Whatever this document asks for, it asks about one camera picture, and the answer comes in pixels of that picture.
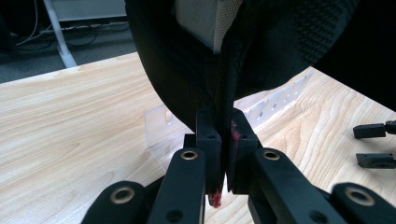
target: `black plastic part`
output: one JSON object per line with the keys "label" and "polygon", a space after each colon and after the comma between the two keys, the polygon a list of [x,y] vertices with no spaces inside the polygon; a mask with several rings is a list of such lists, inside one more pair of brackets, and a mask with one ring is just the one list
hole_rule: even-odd
{"label": "black plastic part", "polygon": [[357,153],[358,165],[369,169],[395,169],[396,160],[391,153]]}
{"label": "black plastic part", "polygon": [[323,189],[320,189],[320,188],[318,188],[318,187],[317,187],[317,190],[319,191],[319,193],[322,195],[322,197],[323,197],[324,199],[326,199],[327,201],[330,200],[330,193],[329,193],[329,192],[327,192],[327,191],[325,191],[325,190],[323,190]]}
{"label": "black plastic part", "polygon": [[385,130],[387,133],[396,134],[396,120],[387,121],[385,124]]}
{"label": "black plastic part", "polygon": [[252,170],[277,223],[345,223],[281,151],[258,149]]}
{"label": "black plastic part", "polygon": [[259,138],[253,132],[245,114],[233,110],[231,139],[227,167],[228,190],[234,194],[249,194],[250,182],[253,178],[250,164],[251,158],[261,146]]}
{"label": "black plastic part", "polygon": [[348,223],[396,223],[395,207],[357,184],[334,186],[331,202]]}
{"label": "black plastic part", "polygon": [[157,198],[157,194],[158,191],[160,190],[162,183],[163,183],[163,176],[145,187],[145,202],[148,211],[151,211],[152,205],[154,205],[155,199]]}
{"label": "black plastic part", "polygon": [[148,223],[204,223],[205,153],[177,151],[169,165]]}
{"label": "black plastic part", "polygon": [[211,195],[222,191],[225,168],[220,167],[221,138],[216,131],[214,114],[210,107],[197,113],[196,146],[206,157],[206,194]]}
{"label": "black plastic part", "polygon": [[143,186],[121,181],[101,192],[81,223],[145,223],[148,213]]}
{"label": "black plastic part", "polygon": [[385,125],[382,123],[359,125],[353,128],[356,139],[385,137]]}
{"label": "black plastic part", "polygon": [[276,224],[276,216],[269,203],[263,203],[249,196],[247,206],[255,224]]}
{"label": "black plastic part", "polygon": [[183,147],[196,147],[196,135],[194,133],[184,134]]}

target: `red stain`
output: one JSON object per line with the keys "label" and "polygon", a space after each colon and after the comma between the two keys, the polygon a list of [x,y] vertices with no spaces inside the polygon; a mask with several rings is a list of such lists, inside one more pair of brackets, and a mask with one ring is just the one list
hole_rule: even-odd
{"label": "red stain", "polygon": [[231,135],[233,136],[233,140],[237,144],[241,134],[238,132],[236,127],[238,127],[238,125],[235,123],[235,121],[231,120]]}
{"label": "red stain", "polygon": [[209,195],[209,203],[214,208],[219,208],[221,206],[221,191],[216,190],[216,193]]}

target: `light wood surface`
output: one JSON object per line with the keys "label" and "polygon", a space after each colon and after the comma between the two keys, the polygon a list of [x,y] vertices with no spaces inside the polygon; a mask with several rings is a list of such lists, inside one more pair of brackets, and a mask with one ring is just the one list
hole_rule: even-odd
{"label": "light wood surface", "polygon": [[[164,174],[145,142],[144,111],[162,102],[137,54],[0,85],[0,223],[79,223],[107,186]],[[396,171],[365,170],[355,153],[394,152],[395,136],[352,128],[396,114],[322,74],[257,132],[316,186],[360,183],[396,204]],[[250,223],[247,197],[226,194],[206,223]]]}

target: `clear plastic piece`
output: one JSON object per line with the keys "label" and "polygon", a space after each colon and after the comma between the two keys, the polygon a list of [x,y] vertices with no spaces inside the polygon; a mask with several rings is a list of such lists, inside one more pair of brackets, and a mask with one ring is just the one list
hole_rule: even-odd
{"label": "clear plastic piece", "polygon": [[[234,107],[245,113],[253,130],[260,127],[274,114],[296,100],[309,78],[315,73],[307,70],[305,75],[272,91],[262,91],[235,102]],[[172,114],[167,116],[165,105],[146,112],[146,143],[155,160],[166,170],[172,155],[183,147],[185,133],[192,131]]]}

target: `black connector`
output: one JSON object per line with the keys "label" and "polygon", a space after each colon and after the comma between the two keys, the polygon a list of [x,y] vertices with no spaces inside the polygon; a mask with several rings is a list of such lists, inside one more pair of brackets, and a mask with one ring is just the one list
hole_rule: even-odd
{"label": "black connector", "polygon": [[356,139],[385,137],[386,133],[396,134],[396,120],[387,121],[385,125],[382,123],[359,125],[353,128],[353,133]]}
{"label": "black connector", "polygon": [[396,160],[391,153],[357,153],[358,165],[369,169],[395,169]]}

